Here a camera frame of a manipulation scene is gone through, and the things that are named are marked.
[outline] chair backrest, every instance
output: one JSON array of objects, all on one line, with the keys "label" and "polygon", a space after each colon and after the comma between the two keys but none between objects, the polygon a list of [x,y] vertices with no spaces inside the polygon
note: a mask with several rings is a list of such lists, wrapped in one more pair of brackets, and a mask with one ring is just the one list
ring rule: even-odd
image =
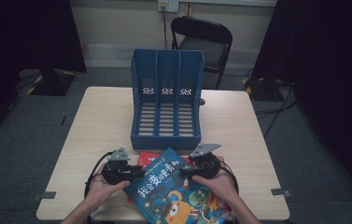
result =
[{"label": "chair backrest", "polygon": [[205,21],[193,17],[177,17],[171,23],[173,45],[176,44],[176,34],[205,39],[228,45],[232,44],[232,33],[224,25],[212,21]]}]

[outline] robotic hand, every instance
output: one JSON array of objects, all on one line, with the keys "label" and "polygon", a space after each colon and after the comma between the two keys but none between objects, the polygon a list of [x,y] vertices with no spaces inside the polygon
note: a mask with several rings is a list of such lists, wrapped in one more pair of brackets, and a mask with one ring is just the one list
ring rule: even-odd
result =
[{"label": "robotic hand", "polygon": [[111,185],[117,185],[123,180],[133,182],[137,178],[145,175],[142,171],[142,166],[129,165],[127,161],[130,160],[129,155],[123,147],[115,150],[108,156],[108,162],[103,168],[102,176],[104,180]]},{"label": "robotic hand", "polygon": [[211,151],[219,147],[221,144],[199,144],[188,157],[197,168],[179,169],[180,173],[188,176],[200,175],[206,179],[214,178],[221,168],[221,164]]}]

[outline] children's book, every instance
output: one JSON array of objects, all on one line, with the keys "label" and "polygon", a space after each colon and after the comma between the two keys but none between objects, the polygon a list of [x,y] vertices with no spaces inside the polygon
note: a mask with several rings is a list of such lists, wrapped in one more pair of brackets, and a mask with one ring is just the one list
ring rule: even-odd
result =
[{"label": "children's book", "polygon": [[124,189],[137,208],[155,224],[222,223],[231,208],[179,169],[192,165],[167,148],[144,168],[146,175]]}]

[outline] wooden table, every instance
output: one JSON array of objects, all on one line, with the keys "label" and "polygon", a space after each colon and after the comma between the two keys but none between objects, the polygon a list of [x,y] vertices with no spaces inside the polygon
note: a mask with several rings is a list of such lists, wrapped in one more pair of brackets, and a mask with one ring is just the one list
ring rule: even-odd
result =
[{"label": "wooden table", "polygon": [[[261,220],[285,220],[289,209],[259,123],[243,91],[202,91],[200,109],[202,143],[220,143],[214,154],[230,165],[239,183],[240,196]],[[134,107],[131,88],[90,87],[86,90],[65,140],[36,215],[41,220],[62,220],[83,200],[85,182],[97,161],[108,151],[125,147],[136,164],[139,151],[132,148],[130,133]],[[94,214],[95,220],[146,220],[123,191],[114,193]]]}]

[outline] chair seat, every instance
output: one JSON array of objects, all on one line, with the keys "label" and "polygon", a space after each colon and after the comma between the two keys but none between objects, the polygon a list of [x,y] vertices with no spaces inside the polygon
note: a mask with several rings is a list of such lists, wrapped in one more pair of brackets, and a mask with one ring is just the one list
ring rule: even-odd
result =
[{"label": "chair seat", "polygon": [[227,55],[227,46],[204,39],[185,36],[179,49],[201,50],[204,55],[204,66],[219,70]]}]

